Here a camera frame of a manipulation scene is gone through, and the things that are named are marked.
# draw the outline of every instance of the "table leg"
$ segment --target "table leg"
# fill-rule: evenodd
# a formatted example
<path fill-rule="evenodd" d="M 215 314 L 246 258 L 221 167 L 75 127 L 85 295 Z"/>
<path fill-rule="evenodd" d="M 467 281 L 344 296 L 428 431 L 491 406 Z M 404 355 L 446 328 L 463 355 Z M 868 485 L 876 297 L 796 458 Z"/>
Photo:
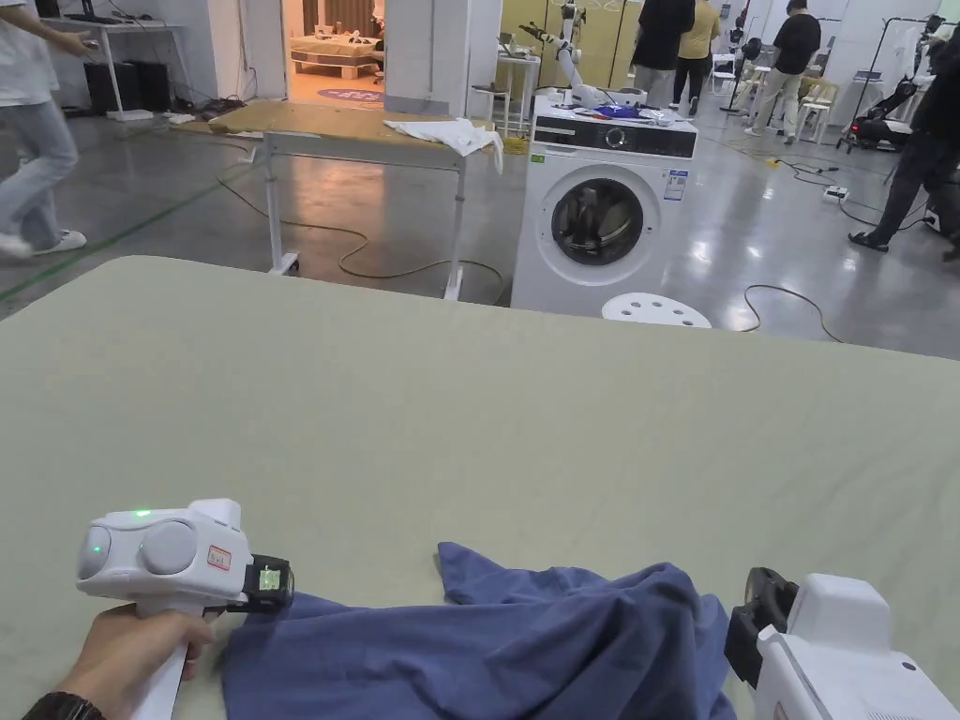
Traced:
<path fill-rule="evenodd" d="M 464 229 L 464 202 L 467 201 L 467 159 L 461 157 L 459 161 L 459 175 L 457 181 L 457 205 L 453 220 L 453 250 L 450 253 L 450 277 L 446 282 L 444 300 L 459 300 L 460 285 L 464 280 L 464 268 L 460 264 L 460 245 L 463 241 Z"/>
<path fill-rule="evenodd" d="M 187 100 L 197 105 L 198 98 L 193 96 L 193 80 L 190 78 L 190 70 L 186 64 L 186 55 L 183 53 L 181 33 L 186 32 L 185 28 L 171 28 L 170 35 L 174 37 L 174 50 L 177 51 L 177 60 L 180 61 L 180 68 L 183 70 L 183 83 L 186 85 Z"/>
<path fill-rule="evenodd" d="M 504 137 L 510 137 L 510 101 L 514 97 L 514 69 L 515 66 L 512 63 L 507 65 L 507 103 L 503 107 Z"/>
<path fill-rule="evenodd" d="M 523 107 L 520 109 L 520 132 L 523 128 L 530 128 L 530 105 L 533 103 L 534 95 L 534 70 L 536 65 L 532 62 L 527 65 L 527 71 L 523 76 Z"/>
<path fill-rule="evenodd" d="M 113 52 L 110 50 L 110 35 L 106 30 L 100 31 L 100 47 L 107 56 L 107 70 L 110 73 L 110 82 L 113 83 L 113 97 L 117 101 L 117 118 L 123 120 L 123 100 L 120 98 L 120 84 L 117 82 L 117 73 L 113 69 Z"/>
<path fill-rule="evenodd" d="M 270 136 L 266 133 L 263 135 L 263 172 L 267 182 L 267 218 L 270 224 L 270 255 L 273 263 L 270 274 L 286 275 L 291 270 L 295 272 L 300 269 L 300 259 L 296 252 L 283 254 L 280 207 L 276 198 L 274 152 L 271 149 Z"/>

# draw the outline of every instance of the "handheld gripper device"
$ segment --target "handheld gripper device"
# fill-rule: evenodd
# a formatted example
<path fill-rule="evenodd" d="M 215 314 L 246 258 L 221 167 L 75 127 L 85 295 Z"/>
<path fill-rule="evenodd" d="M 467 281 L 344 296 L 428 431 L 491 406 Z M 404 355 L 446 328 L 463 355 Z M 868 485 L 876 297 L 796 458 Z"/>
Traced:
<path fill-rule="evenodd" d="M 141 617 L 166 610 L 280 612 L 293 601 L 290 564 L 252 554 L 240 517 L 240 505 L 227 499 L 109 513 L 86 532 L 77 588 L 134 602 Z M 169 720 L 185 657 L 183 646 L 154 674 L 132 720 Z"/>

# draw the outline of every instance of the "black t-shirt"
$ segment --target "black t-shirt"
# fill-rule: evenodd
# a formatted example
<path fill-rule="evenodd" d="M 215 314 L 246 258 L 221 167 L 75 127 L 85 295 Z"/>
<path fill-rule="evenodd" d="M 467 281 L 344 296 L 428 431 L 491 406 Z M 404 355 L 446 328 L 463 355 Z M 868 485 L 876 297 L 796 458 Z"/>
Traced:
<path fill-rule="evenodd" d="M 940 52 L 931 54 L 930 69 L 937 77 L 917 108 L 913 129 L 960 147 L 960 30 Z"/>
<path fill-rule="evenodd" d="M 820 21 L 805 12 L 788 17 L 777 33 L 774 47 L 780 48 L 775 67 L 785 75 L 802 75 L 810 58 L 820 49 Z"/>
<path fill-rule="evenodd" d="M 680 36 L 692 30 L 695 17 L 694 0 L 647 0 L 640 11 L 640 40 L 633 64 L 675 70 Z"/>

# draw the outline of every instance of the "human hand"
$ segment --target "human hand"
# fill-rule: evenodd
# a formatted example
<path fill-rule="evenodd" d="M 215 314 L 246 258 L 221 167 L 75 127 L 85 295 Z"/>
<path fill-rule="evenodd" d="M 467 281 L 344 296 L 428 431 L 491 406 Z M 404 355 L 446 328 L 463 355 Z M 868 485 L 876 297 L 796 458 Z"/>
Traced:
<path fill-rule="evenodd" d="M 90 52 L 90 49 L 84 45 L 86 33 L 58 33 L 54 44 L 64 53 L 69 53 L 76 58 L 82 58 Z"/>
<path fill-rule="evenodd" d="M 77 664 L 57 688 L 92 703 L 107 720 L 127 720 L 143 685 L 188 644 L 182 678 L 197 674 L 194 664 L 213 631 L 197 615 L 162 612 L 140 619 L 133 605 L 97 615 Z"/>

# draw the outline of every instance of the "person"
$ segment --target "person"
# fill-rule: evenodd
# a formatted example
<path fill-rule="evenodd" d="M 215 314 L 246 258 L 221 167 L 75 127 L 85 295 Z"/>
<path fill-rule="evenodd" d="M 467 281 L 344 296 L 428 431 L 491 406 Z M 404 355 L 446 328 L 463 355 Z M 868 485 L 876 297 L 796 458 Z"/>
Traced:
<path fill-rule="evenodd" d="M 0 252 L 17 257 L 76 250 L 79 232 L 63 230 L 54 186 L 77 164 L 77 146 L 51 90 L 57 76 L 49 42 L 70 55 L 87 49 L 83 36 L 40 22 L 34 0 L 0 0 L 0 122 L 12 131 L 20 167 L 0 182 Z"/>
<path fill-rule="evenodd" d="M 693 28 L 695 0 L 646 0 L 636 33 L 634 87 L 645 90 L 647 105 L 663 108 L 669 102 L 670 73 L 677 67 L 680 36 Z"/>
<path fill-rule="evenodd" d="M 140 619 L 133 605 L 102 612 L 73 669 L 24 720 L 127 720 L 144 685 L 178 647 L 188 645 L 182 678 L 191 680 L 212 641 L 212 629 L 197 615 L 168 611 Z"/>
<path fill-rule="evenodd" d="M 930 71 L 936 77 L 917 108 L 913 134 L 900 156 L 883 216 L 872 232 L 849 238 L 864 248 L 887 252 L 923 185 L 940 214 L 941 230 L 953 244 L 944 261 L 953 262 L 960 260 L 960 187 L 953 181 L 960 165 L 960 30 L 931 53 Z"/>
<path fill-rule="evenodd" d="M 680 53 L 677 59 L 677 75 L 673 83 L 673 109 L 680 107 L 684 96 L 686 78 L 690 78 L 690 116 L 697 114 L 700 104 L 700 92 L 704 88 L 704 78 L 713 65 L 710 44 L 720 37 L 720 13 L 709 0 L 696 0 L 693 28 L 680 38 Z"/>
<path fill-rule="evenodd" d="M 763 103 L 754 124 L 745 131 L 761 136 L 767 120 L 774 111 L 777 96 L 783 91 L 786 116 L 783 130 L 786 144 L 797 141 L 797 115 L 800 112 L 800 80 L 813 54 L 820 49 L 820 21 L 806 9 L 806 0 L 790 0 L 786 6 L 789 15 L 774 40 L 774 66 L 767 77 Z"/>

